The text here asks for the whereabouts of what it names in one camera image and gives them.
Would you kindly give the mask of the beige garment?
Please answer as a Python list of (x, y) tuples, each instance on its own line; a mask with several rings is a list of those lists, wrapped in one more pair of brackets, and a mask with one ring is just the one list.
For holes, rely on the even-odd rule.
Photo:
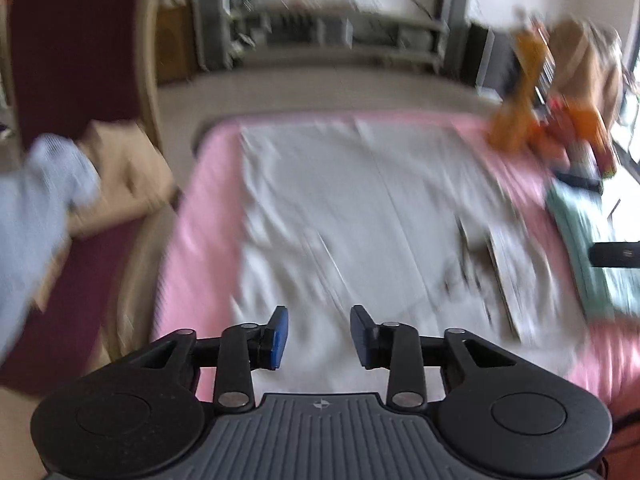
[(96, 168), (100, 192), (90, 205), (67, 215), (62, 242), (32, 298), (40, 311), (47, 309), (74, 238), (152, 214), (168, 204), (176, 190), (166, 159), (135, 122), (90, 122), (79, 148)]

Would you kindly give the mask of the light blue knit sweater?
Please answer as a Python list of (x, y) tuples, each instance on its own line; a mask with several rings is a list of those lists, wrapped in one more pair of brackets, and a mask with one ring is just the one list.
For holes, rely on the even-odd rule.
[(38, 136), (22, 166), (1, 175), (2, 356), (20, 336), (68, 213), (90, 205), (99, 192), (93, 163), (55, 134)]

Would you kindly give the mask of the grey tower speaker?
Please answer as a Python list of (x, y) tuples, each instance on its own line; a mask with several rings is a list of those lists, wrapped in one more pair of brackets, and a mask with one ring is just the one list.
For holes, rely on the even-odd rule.
[(206, 70), (231, 70), (231, 0), (198, 0), (201, 50)]

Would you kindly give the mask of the grey tv console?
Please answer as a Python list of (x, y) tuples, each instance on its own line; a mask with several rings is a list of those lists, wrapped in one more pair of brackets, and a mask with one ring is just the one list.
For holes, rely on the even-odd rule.
[(449, 27), (418, 11), (384, 13), (336, 2), (280, 1), (227, 14), (233, 66), (372, 63), (442, 69)]

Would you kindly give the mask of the maroon banquet chair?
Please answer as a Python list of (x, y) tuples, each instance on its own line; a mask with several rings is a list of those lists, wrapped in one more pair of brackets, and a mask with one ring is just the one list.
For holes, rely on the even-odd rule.
[(105, 349), (122, 274), (172, 177), (153, 93), (157, 0), (11, 0), (25, 148), (1, 180), (1, 383), (43, 398)]

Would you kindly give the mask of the pink towel table cover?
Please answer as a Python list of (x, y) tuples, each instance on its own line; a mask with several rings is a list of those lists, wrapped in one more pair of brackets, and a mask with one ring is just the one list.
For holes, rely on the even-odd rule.
[[(165, 335), (189, 327), (202, 337), (218, 336), (241, 322), (232, 304), (239, 291), (245, 238), (241, 133), (249, 125), (329, 120), (405, 122), (449, 126), (472, 148), (521, 213), (528, 232), (546, 254), (551, 269), (574, 292), (570, 265), (558, 230), (544, 209), (546, 173), (530, 157), (502, 158), (486, 145), (486, 122), (467, 114), (362, 112), (299, 114), (229, 119), (209, 131), (198, 150), (192, 178), (180, 202), (162, 278), (156, 331)], [(634, 322), (591, 324), (572, 367), (564, 376), (603, 401), (615, 417), (639, 407), (639, 327)]]

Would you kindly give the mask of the white grey hoodie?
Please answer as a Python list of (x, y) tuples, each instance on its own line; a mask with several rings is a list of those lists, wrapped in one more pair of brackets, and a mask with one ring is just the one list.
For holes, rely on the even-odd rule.
[(347, 119), (249, 125), (237, 321), (285, 306), (281, 367), (259, 393), (386, 389), (349, 331), (353, 306), (426, 336), (464, 328), (556, 374), (586, 321), (524, 218), (449, 126)]

